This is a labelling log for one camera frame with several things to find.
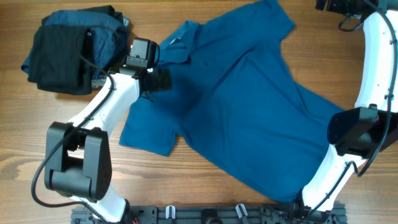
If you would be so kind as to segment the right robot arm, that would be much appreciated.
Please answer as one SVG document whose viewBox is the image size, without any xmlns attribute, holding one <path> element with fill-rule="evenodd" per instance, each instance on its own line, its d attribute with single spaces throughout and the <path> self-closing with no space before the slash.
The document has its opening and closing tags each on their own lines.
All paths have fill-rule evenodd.
<svg viewBox="0 0 398 224">
<path fill-rule="evenodd" d="M 316 9 L 355 18 L 365 37 L 363 76 L 354 108 L 334 114 L 326 156 L 300 191 L 289 217 L 324 222 L 352 174 L 362 177 L 377 155 L 397 141 L 397 1 L 317 1 Z"/>
</svg>

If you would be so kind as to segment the blue polo shirt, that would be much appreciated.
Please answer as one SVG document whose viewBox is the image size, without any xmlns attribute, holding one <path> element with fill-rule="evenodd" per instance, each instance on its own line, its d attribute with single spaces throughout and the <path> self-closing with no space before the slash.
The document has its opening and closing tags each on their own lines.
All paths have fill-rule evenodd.
<svg viewBox="0 0 398 224">
<path fill-rule="evenodd" d="M 322 163 L 340 112 L 292 78 L 280 43 L 294 26 L 277 1 L 184 22 L 160 45 L 171 89 L 131 105 L 120 144 L 166 156 L 182 136 L 254 190 L 292 201 Z"/>
</svg>

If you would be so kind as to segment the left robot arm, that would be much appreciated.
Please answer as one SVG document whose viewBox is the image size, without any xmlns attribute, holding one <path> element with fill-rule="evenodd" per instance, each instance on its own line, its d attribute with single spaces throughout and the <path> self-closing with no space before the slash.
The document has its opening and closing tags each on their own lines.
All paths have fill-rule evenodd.
<svg viewBox="0 0 398 224">
<path fill-rule="evenodd" d="M 129 202 L 110 186 L 112 177 L 109 137 L 126 110 L 148 93 L 171 88 L 168 70 L 156 68 L 160 61 L 157 43 L 135 38 L 130 52 L 110 71 L 106 81 L 89 105 L 67 123 L 54 122 L 47 130 L 45 159 L 37 169 L 44 184 L 70 205 L 82 205 L 88 211 L 87 223 L 136 223 Z"/>
</svg>

